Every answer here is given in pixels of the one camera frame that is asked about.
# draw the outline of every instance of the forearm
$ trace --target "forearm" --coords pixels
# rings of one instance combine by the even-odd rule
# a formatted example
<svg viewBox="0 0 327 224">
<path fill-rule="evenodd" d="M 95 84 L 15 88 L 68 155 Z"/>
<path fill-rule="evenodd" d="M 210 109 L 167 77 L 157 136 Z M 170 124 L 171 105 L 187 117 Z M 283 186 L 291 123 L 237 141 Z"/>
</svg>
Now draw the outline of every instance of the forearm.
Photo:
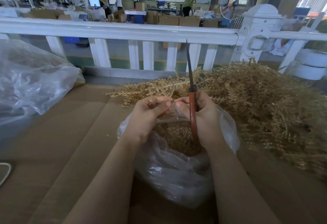
<svg viewBox="0 0 327 224">
<path fill-rule="evenodd" d="M 127 223 L 137 143 L 121 137 L 64 224 Z"/>
<path fill-rule="evenodd" d="M 219 223 L 280 223 L 225 142 L 208 150 Z"/>
</svg>

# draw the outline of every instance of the hand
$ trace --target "hand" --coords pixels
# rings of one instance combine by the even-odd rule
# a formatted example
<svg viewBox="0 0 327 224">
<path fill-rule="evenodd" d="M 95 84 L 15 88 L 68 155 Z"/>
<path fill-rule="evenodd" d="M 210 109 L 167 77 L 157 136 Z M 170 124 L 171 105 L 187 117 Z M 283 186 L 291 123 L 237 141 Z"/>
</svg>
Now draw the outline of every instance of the hand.
<svg viewBox="0 0 327 224">
<path fill-rule="evenodd" d="M 220 128 L 220 115 L 215 103 L 203 91 L 196 93 L 200 111 L 195 112 L 198 136 L 201 145 L 208 151 L 219 142 L 225 142 Z M 175 100 L 176 106 L 190 119 L 189 97 L 181 97 Z"/>
<path fill-rule="evenodd" d="M 171 101 L 172 98 L 165 96 L 150 96 L 138 101 L 123 136 L 135 142 L 145 143 L 157 118 L 165 112 L 169 114 Z"/>
</svg>

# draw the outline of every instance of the left hand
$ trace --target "left hand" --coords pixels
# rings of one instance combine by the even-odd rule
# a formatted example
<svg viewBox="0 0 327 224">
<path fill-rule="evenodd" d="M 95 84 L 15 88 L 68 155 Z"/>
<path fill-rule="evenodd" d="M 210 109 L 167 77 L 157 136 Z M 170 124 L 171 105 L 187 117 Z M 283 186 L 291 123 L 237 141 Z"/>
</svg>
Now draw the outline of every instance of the left hand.
<svg viewBox="0 0 327 224">
<path fill-rule="evenodd" d="M 169 113 L 172 99 L 165 96 L 150 96 L 138 101 L 134 107 L 123 136 L 135 142 L 145 143 L 157 118 Z"/>
</svg>

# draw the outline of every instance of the person in green shirt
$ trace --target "person in green shirt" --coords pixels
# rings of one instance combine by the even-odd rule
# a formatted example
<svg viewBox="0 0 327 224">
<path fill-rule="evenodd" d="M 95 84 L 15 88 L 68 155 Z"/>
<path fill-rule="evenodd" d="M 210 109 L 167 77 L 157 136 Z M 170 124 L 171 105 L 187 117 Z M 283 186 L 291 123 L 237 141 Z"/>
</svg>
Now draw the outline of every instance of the person in green shirt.
<svg viewBox="0 0 327 224">
<path fill-rule="evenodd" d="M 193 2 L 195 0 L 185 0 L 183 3 L 183 14 L 185 17 L 188 17 L 190 15 L 190 10 L 192 8 Z"/>
</svg>

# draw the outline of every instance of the scissors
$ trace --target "scissors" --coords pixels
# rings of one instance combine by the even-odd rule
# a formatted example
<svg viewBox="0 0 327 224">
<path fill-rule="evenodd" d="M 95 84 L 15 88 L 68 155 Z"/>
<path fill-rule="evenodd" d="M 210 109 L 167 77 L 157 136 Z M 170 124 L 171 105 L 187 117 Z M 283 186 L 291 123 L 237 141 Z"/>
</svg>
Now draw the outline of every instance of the scissors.
<svg viewBox="0 0 327 224">
<path fill-rule="evenodd" d="M 192 75 L 192 67 L 191 67 L 191 60 L 190 60 L 190 45 L 187 43 L 186 40 L 186 52 L 187 52 L 187 64 L 188 64 L 188 72 L 190 77 L 190 89 L 188 90 L 188 96 L 190 99 L 190 121 L 191 121 L 191 131 L 192 137 L 195 141 L 198 141 L 198 130 L 197 130 L 197 123 L 195 120 L 195 112 L 199 111 L 198 102 L 196 91 L 197 88 L 193 82 L 193 75 Z"/>
</svg>

